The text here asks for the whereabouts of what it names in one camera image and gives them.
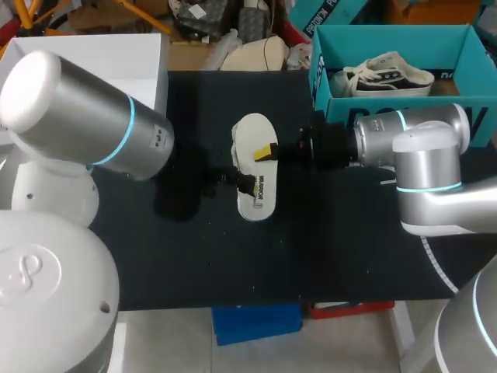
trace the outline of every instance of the white floor tile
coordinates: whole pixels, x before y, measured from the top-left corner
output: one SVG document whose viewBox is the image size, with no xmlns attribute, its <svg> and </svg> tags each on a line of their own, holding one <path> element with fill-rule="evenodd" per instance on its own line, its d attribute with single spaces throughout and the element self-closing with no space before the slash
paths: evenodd
<svg viewBox="0 0 497 373">
<path fill-rule="evenodd" d="M 397 373 L 386 314 L 308 320 L 299 333 L 218 347 L 213 373 Z"/>
<path fill-rule="evenodd" d="M 122 371 L 117 348 L 109 373 L 210 373 L 210 309 L 121 312 L 117 325 L 126 326 Z"/>
<path fill-rule="evenodd" d="M 433 318 L 438 317 L 447 302 L 447 299 L 406 302 L 415 336 L 418 336 Z"/>
</svg>

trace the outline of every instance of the shoe lace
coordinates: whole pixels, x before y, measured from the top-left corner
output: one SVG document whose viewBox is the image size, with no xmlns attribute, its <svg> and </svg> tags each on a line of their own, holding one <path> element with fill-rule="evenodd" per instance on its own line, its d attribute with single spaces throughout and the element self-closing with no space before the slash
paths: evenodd
<svg viewBox="0 0 497 373">
<path fill-rule="evenodd" d="M 349 80 L 346 87 L 345 97 L 352 97 L 357 90 L 357 83 L 359 80 L 368 80 L 368 79 L 379 79 L 381 78 L 375 71 L 369 69 L 366 66 L 367 61 L 363 62 L 359 66 L 355 68 L 345 67 L 343 71 L 346 73 L 352 72 L 353 77 Z"/>
</svg>

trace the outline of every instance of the red object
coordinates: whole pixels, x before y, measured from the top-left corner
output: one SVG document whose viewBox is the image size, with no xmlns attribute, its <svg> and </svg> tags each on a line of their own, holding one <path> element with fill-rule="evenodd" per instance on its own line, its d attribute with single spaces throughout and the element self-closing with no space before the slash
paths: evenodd
<svg viewBox="0 0 497 373">
<path fill-rule="evenodd" d="M 298 29 L 291 24 L 291 22 L 287 19 L 282 26 L 281 30 L 281 38 L 287 43 L 288 46 L 293 47 L 297 44 L 310 44 L 311 40 L 303 35 Z"/>
<path fill-rule="evenodd" d="M 395 307 L 395 302 L 378 302 L 378 303 L 363 303 L 362 305 L 354 305 L 353 307 L 344 307 L 337 309 L 315 309 L 311 305 L 308 306 L 311 318 L 331 319 L 333 317 L 343 317 L 352 315 L 362 315 L 364 313 L 373 313 L 392 309 Z"/>
<path fill-rule="evenodd" d="M 21 27 L 21 21 L 15 17 L 0 27 L 0 46 L 6 45 L 17 33 Z"/>
</svg>

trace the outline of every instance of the black mat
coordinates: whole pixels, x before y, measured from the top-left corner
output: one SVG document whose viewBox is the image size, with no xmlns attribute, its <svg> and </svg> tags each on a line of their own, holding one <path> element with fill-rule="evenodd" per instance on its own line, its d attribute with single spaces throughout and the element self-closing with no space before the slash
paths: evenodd
<svg viewBox="0 0 497 373">
<path fill-rule="evenodd" d="M 177 138 L 200 143 L 215 166 L 231 164 L 231 127 L 262 113 L 280 141 L 307 123 L 307 74 L 171 73 L 169 119 Z M 464 180 L 497 171 L 491 151 L 471 151 Z M 274 216 L 238 214 L 236 190 L 217 188 L 187 222 L 154 213 L 155 186 L 97 169 L 100 208 L 92 230 L 120 275 L 121 308 L 164 309 L 276 302 L 445 298 L 420 238 L 403 232 L 394 184 L 381 169 L 307 172 L 280 165 Z M 497 235 L 430 239 L 447 276 L 467 283 L 496 253 Z"/>
</svg>

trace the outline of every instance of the slipper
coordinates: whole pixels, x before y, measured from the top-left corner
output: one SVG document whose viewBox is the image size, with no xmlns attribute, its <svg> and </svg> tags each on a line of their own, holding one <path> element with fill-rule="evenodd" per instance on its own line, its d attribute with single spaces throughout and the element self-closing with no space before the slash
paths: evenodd
<svg viewBox="0 0 497 373">
<path fill-rule="evenodd" d="M 232 129 L 233 164 L 245 175 L 256 177 L 255 197 L 238 190 L 238 212 L 248 221 L 267 219 L 276 207 L 278 161 L 255 162 L 254 153 L 269 143 L 277 143 L 274 127 L 262 114 L 249 114 Z"/>
</svg>

